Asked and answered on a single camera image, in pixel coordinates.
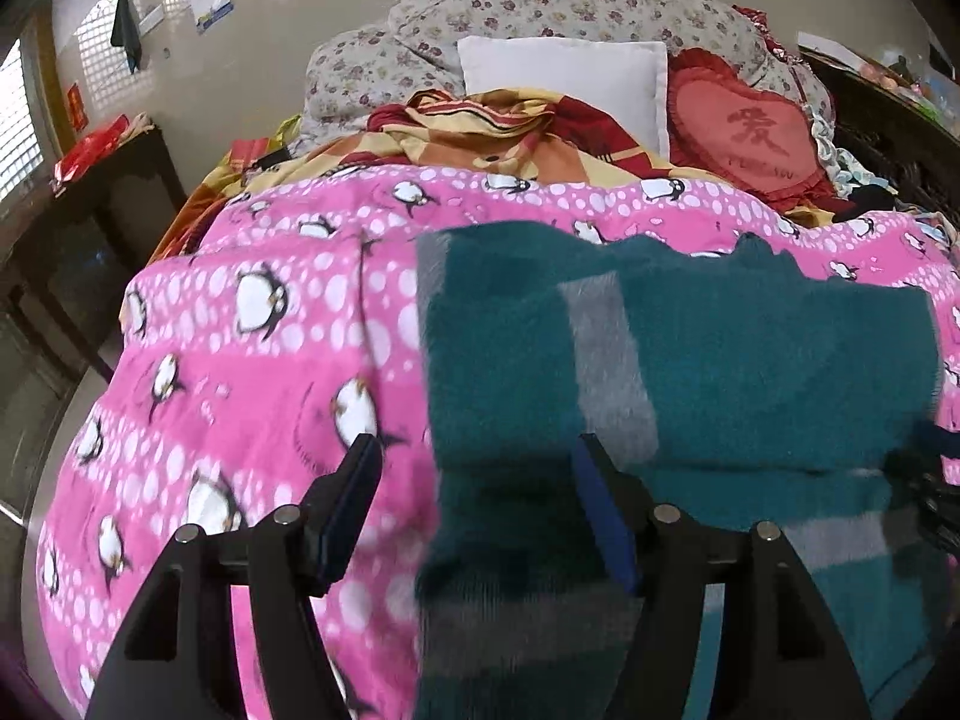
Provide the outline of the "teal grey striped sweater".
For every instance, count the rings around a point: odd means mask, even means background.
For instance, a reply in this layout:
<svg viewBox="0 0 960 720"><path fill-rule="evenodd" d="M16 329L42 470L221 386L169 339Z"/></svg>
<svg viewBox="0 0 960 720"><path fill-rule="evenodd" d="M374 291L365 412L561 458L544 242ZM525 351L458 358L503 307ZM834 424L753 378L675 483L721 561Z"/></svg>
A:
<svg viewBox="0 0 960 720"><path fill-rule="evenodd" d="M416 244L439 527L416 579L421 718L597 718L641 605L574 486L590 434L706 525L779 525L877 718L958 712L947 559L885 460L947 393L931 300L814 280L745 234L693 257L540 223Z"/></svg>

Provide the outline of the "light blue patterned cloth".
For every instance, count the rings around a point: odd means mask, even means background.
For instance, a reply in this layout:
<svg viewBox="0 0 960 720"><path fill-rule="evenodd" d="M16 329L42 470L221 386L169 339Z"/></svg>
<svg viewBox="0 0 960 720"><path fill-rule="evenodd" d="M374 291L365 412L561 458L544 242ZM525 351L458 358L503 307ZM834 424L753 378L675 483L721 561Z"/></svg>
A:
<svg viewBox="0 0 960 720"><path fill-rule="evenodd" d="M835 145L832 140L832 126L818 114L814 106L804 103L802 109L811 122L811 137L815 143L818 162L840 199L851 200L853 192L860 188L880 188L890 199L895 199L898 190L890 181L869 171L847 149Z"/></svg>

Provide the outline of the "dark wooden side cabinet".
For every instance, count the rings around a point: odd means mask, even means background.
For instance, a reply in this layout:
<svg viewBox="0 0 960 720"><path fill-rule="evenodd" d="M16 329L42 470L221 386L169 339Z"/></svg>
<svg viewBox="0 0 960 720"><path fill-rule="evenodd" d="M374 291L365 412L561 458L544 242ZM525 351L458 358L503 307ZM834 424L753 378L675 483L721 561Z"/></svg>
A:
<svg viewBox="0 0 960 720"><path fill-rule="evenodd" d="M939 211L958 226L958 140L895 94L803 50L832 95L835 143L890 179L908 203Z"/></svg>

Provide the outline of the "pink penguin blanket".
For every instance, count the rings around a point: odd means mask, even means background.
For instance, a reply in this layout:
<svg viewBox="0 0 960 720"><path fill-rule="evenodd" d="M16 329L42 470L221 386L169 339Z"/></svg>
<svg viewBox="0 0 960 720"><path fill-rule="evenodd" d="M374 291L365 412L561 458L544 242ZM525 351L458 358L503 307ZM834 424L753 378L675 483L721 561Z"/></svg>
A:
<svg viewBox="0 0 960 720"><path fill-rule="evenodd" d="M805 231L708 179L617 188L454 167L350 167L231 200L194 254L128 283L119 366L70 442L37 538L37 605L65 694L86 709L110 645L182 525L247 530L330 473L361 434L384 472L345 577L313 603L355 718L421 718L416 579L438 532L416 244L540 223L593 244L646 236L711 257L745 236L806 277L912 286L958 424L958 268L898 211Z"/></svg>

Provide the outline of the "red heart cushion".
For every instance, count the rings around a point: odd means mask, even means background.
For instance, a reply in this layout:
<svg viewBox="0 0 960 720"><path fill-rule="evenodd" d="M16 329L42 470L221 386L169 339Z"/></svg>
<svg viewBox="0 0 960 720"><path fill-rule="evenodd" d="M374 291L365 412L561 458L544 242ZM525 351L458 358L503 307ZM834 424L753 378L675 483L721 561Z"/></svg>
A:
<svg viewBox="0 0 960 720"><path fill-rule="evenodd" d="M815 206L836 215L851 206L818 160L804 110L746 85L711 52L670 57L667 126L672 164L721 177L779 213Z"/></svg>

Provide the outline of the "dark wooden nightstand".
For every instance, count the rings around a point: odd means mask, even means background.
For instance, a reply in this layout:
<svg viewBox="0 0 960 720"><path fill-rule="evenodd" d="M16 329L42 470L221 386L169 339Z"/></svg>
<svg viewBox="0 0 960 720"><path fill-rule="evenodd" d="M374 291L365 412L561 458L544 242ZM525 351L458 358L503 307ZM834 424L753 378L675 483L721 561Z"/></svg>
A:
<svg viewBox="0 0 960 720"><path fill-rule="evenodd" d="M114 376L99 346L112 332L122 283L142 270L149 245L133 228L187 192L160 127L117 146L62 192L39 188L2 215L2 316L28 348L70 382L83 367Z"/></svg>

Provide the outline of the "white square pillow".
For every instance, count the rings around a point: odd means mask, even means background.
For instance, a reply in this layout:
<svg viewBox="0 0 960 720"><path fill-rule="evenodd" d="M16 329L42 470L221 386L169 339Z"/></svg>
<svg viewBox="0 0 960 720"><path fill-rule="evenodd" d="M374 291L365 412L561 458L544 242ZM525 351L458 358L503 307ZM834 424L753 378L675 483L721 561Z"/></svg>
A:
<svg viewBox="0 0 960 720"><path fill-rule="evenodd" d="M593 43L567 37L469 36L457 41L469 94L529 88L578 99L669 158L669 54L664 43Z"/></svg>

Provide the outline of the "red package on nightstand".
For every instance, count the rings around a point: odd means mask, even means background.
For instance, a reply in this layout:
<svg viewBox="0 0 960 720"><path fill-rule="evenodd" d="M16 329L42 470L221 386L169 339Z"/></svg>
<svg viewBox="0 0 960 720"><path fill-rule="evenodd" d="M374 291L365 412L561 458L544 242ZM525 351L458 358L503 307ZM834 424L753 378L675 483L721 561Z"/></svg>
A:
<svg viewBox="0 0 960 720"><path fill-rule="evenodd" d="M155 126L146 112L140 112L133 119L121 114L104 127L80 138L80 141L53 166L53 183L57 187L78 181L90 167L105 160L119 146L146 132Z"/></svg>

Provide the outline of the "red yellow patterned sheet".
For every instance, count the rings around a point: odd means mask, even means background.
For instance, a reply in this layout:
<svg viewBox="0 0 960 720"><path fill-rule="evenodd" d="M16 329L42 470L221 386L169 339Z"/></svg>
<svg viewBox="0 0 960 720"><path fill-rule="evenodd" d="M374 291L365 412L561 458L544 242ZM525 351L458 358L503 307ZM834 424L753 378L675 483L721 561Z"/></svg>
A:
<svg viewBox="0 0 960 720"><path fill-rule="evenodd" d="M192 192L151 258L157 262L197 249L215 216L241 193L381 164L457 167L603 188L652 177L715 177L669 163L610 115L569 96L512 88L456 98L442 89L422 89L404 104L378 107L361 132L263 171L239 172L224 158Z"/></svg>

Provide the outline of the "floral grey quilt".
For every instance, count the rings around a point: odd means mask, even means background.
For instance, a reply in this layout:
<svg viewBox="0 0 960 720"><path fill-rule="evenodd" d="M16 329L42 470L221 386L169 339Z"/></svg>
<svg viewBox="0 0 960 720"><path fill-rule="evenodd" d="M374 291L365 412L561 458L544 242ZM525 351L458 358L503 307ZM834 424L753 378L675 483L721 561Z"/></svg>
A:
<svg viewBox="0 0 960 720"><path fill-rule="evenodd" d="M811 67L721 0L397 0L382 20L314 49L293 153L363 130L373 110L419 89L462 93L455 44L466 36L661 41L672 55L697 47L724 59L748 86L791 99L835 132L832 96Z"/></svg>

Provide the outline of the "dark cloth hanging on wall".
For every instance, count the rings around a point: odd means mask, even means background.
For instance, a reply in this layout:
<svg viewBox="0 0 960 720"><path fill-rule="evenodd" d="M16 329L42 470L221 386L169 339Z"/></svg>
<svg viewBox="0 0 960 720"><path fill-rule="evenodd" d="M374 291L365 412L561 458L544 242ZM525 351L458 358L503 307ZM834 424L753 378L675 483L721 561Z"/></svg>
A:
<svg viewBox="0 0 960 720"><path fill-rule="evenodd" d="M122 49L130 73L142 70L142 41L140 41L139 17L132 0L117 0L114 21L110 32L110 45Z"/></svg>

